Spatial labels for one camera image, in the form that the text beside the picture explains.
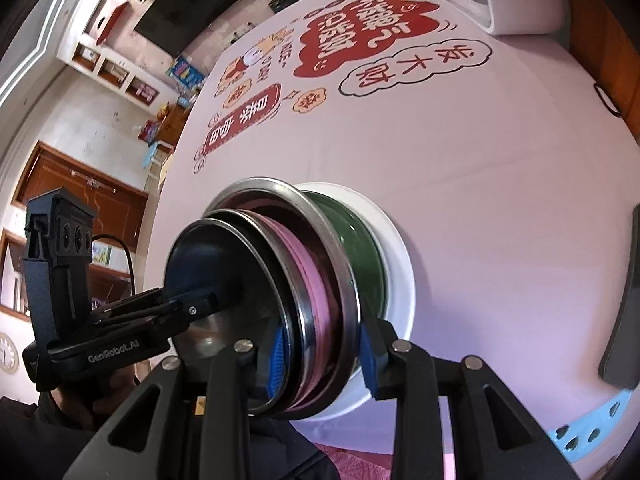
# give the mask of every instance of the screw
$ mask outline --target screw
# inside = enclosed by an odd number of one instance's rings
[[[234,343],[234,350],[239,354],[246,354],[254,349],[254,344],[248,339],[239,339]]]
[[[469,368],[469,370],[479,370],[483,364],[482,359],[476,355],[465,357],[465,366]]]
[[[162,368],[164,370],[177,370],[180,367],[180,358],[175,355],[165,357],[162,360]]]
[[[394,349],[395,352],[399,354],[406,354],[409,350],[411,350],[411,343],[405,341],[404,339],[396,339],[391,343],[391,348]]]

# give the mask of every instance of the blue plastic strap with holes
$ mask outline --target blue plastic strap with holes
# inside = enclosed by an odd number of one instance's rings
[[[549,438],[569,462],[580,460],[596,449],[615,428],[631,398],[631,393],[630,390],[622,390],[591,413],[566,426],[549,431]]]

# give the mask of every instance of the clock face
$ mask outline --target clock face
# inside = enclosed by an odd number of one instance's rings
[[[0,370],[8,374],[18,371],[18,350],[7,334],[0,333]]]

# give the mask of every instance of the black cable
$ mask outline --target black cable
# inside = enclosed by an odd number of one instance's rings
[[[129,249],[127,248],[127,245],[120,240],[117,236],[113,236],[113,235],[94,235],[94,237],[92,238],[92,241],[96,241],[96,240],[113,240],[114,242],[119,243],[122,248],[124,249],[125,254],[127,255],[127,263],[129,264],[129,278],[131,280],[131,295],[135,296],[136,295],[136,280],[133,277],[133,263],[131,261],[131,253],[129,253]]]

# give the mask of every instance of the television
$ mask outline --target television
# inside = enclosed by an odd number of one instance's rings
[[[134,30],[173,58],[238,0],[155,0]]]

